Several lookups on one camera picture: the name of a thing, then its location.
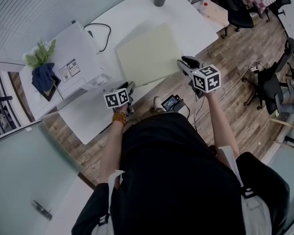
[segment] green plant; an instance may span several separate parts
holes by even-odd
[[[38,48],[35,50],[34,55],[25,56],[26,64],[33,69],[45,64],[48,58],[54,53],[55,42],[56,40],[54,39],[48,50],[43,42],[37,43]]]

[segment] blue cloth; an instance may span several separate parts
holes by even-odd
[[[31,73],[33,75],[32,84],[43,92],[49,91],[53,87],[53,79],[54,73],[52,68],[54,63],[47,63],[41,65],[33,70]]]

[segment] beaded bracelet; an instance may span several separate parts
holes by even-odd
[[[115,112],[112,117],[112,122],[116,120],[122,122],[125,125],[126,115],[123,112]]]

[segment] person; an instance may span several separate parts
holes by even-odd
[[[218,147],[229,147],[244,185],[266,203],[268,231],[283,231],[289,186],[251,153],[240,155],[215,92],[205,96],[217,155],[183,115],[165,113],[159,97],[154,99],[158,114],[125,133],[122,113],[127,106],[117,109],[121,113],[114,116],[103,148],[99,184],[78,217],[73,235],[96,234],[108,217],[116,235],[250,234],[242,211],[240,181]],[[109,176],[116,170],[124,172],[122,182],[119,178],[114,181],[109,197]]]

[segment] label sticker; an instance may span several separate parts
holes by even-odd
[[[60,70],[59,70],[60,74],[61,74],[61,77],[62,77],[62,80],[63,82],[65,83],[66,81],[68,81],[72,76],[69,72],[69,69],[68,67],[65,65],[63,66]]]
[[[71,74],[71,76],[74,76],[76,74],[78,74],[80,72],[80,69],[77,65],[77,62],[75,61],[75,59],[73,59],[72,61],[70,61],[67,64],[67,67],[69,68],[69,72]]]

